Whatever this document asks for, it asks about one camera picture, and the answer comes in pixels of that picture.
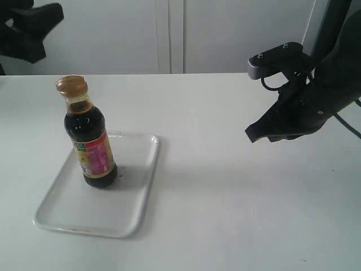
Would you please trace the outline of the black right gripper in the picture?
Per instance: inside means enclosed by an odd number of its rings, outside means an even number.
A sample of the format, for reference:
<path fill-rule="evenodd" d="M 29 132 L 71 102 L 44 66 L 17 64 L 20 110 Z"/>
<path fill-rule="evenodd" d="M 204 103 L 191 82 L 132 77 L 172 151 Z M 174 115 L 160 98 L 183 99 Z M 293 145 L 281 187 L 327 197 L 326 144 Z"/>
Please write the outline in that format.
<path fill-rule="evenodd" d="M 323 64 L 316 68 L 301 93 L 279 111 L 273 104 L 245 133 L 252 143 L 261 138 L 270 142 L 293 140 L 318 131 L 332 116 L 350 104 L 350 68 L 343 64 Z"/>

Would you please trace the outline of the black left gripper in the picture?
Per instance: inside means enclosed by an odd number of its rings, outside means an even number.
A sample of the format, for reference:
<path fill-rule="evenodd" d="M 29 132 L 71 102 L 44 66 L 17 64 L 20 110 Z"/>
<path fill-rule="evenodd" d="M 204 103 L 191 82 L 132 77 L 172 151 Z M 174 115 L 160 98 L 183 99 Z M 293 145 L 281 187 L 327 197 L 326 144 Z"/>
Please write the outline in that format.
<path fill-rule="evenodd" d="M 45 37 L 64 19 L 59 3 L 1 1 L 1 56 L 34 64 L 46 57 Z"/>

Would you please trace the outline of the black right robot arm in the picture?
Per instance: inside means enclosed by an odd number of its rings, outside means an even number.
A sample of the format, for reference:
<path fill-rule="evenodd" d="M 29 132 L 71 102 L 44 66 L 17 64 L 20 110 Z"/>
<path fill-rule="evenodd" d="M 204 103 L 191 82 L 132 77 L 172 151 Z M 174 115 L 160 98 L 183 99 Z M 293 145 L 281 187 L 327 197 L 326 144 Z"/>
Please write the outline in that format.
<path fill-rule="evenodd" d="M 338 43 L 320 62 L 305 54 L 301 44 L 288 42 L 251 57 L 248 64 L 249 77 L 279 95 L 265 114 L 246 128 L 251 142 L 313 134 L 331 117 L 360 137 L 339 115 L 350 104 L 360 104 L 360 11 L 347 19 Z"/>

